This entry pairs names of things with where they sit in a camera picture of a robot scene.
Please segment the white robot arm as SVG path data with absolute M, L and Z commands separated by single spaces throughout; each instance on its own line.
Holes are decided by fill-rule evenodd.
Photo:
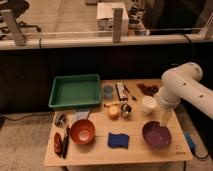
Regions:
M 154 95 L 161 109 L 161 127 L 168 125 L 181 99 L 213 120 L 213 90 L 200 83 L 202 76 L 202 68 L 194 62 L 171 68 L 162 74 L 162 86 Z

